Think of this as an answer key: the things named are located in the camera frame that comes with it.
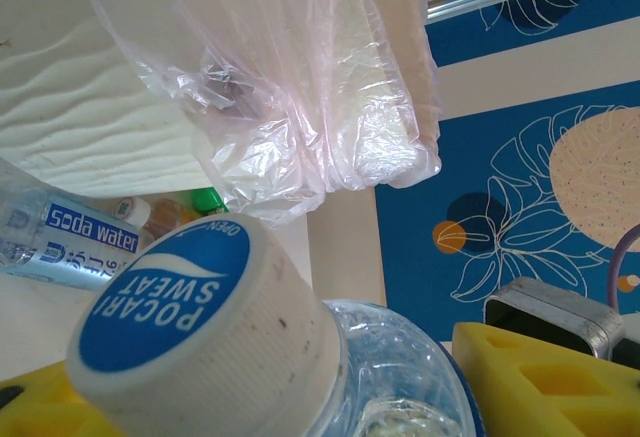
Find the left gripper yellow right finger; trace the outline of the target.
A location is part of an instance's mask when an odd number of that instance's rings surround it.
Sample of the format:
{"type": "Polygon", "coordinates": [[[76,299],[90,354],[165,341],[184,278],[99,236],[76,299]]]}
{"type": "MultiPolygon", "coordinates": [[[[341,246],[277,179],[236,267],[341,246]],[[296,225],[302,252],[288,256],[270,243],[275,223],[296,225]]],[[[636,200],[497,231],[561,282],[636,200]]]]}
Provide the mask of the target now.
{"type": "Polygon", "coordinates": [[[452,355],[488,437],[640,437],[640,370],[480,323],[452,355]]]}

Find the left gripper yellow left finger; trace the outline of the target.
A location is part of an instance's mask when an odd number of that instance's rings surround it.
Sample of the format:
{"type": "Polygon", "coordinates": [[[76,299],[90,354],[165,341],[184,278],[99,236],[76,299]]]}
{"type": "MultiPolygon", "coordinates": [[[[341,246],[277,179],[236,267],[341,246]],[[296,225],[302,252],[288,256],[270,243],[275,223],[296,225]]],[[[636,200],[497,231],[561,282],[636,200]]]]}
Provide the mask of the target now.
{"type": "Polygon", "coordinates": [[[0,382],[0,437],[125,437],[72,388],[63,361],[0,382]]]}

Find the clear bottle with blue label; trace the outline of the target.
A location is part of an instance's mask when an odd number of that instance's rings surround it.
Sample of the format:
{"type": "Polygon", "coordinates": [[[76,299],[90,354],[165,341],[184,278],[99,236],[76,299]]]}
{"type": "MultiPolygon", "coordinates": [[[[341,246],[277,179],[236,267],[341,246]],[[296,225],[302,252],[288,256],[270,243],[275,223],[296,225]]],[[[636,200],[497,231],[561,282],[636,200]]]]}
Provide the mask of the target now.
{"type": "Polygon", "coordinates": [[[79,321],[66,369],[126,437],[487,437],[440,343],[386,307],[320,299],[240,214],[125,267],[79,321]]]}

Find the soda water bottle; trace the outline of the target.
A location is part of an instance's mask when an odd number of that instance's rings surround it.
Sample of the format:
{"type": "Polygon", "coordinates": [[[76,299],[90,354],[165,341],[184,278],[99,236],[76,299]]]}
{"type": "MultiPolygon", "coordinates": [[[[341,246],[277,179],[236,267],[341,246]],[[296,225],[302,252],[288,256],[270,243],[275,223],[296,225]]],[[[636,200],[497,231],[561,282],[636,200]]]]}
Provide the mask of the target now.
{"type": "Polygon", "coordinates": [[[0,157],[0,272],[98,290],[153,242],[0,157]]]}

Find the bottle with copper red label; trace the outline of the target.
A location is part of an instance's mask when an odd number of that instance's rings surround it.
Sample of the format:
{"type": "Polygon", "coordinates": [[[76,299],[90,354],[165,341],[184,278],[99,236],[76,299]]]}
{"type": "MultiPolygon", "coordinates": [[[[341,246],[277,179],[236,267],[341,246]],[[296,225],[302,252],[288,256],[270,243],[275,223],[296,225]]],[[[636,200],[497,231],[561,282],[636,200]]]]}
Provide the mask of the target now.
{"type": "Polygon", "coordinates": [[[171,199],[148,202],[140,197],[121,199],[114,216],[149,233],[155,240],[200,218],[192,209],[171,199]]]}

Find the cream waste bin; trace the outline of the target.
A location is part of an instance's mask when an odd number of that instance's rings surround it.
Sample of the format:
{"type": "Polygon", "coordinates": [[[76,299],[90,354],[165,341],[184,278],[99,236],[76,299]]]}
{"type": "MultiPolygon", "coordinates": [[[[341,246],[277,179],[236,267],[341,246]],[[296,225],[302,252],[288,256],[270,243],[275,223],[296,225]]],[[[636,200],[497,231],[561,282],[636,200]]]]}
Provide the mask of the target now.
{"type": "Polygon", "coordinates": [[[0,157],[87,196],[152,193],[212,185],[196,134],[89,0],[0,0],[0,157]]]}

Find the clear pink bin liner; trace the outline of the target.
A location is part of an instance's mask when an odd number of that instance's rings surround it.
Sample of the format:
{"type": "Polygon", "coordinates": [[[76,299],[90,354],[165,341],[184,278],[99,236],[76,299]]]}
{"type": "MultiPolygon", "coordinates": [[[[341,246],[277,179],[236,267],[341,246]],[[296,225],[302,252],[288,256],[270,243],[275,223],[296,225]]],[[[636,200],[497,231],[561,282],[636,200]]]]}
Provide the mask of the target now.
{"type": "Polygon", "coordinates": [[[234,212],[277,226],[440,171],[428,0],[89,1],[234,212]]]}

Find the small green cylindrical container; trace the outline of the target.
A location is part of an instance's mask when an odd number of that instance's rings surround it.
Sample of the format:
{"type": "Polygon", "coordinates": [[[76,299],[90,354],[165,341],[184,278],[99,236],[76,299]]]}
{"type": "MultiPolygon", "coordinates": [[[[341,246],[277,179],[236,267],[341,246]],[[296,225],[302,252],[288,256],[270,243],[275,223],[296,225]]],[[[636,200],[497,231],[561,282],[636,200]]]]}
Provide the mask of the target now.
{"type": "Polygon", "coordinates": [[[203,216],[228,211],[223,199],[213,187],[193,189],[190,199],[193,209],[203,216]]]}

